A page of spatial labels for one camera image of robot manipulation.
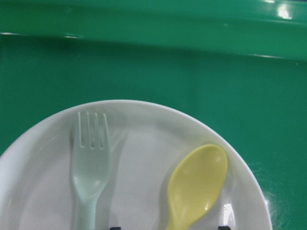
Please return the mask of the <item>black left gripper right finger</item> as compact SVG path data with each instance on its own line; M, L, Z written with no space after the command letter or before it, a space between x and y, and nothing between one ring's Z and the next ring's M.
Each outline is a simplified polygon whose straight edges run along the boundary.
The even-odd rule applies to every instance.
M218 230L231 230L229 226L219 226Z

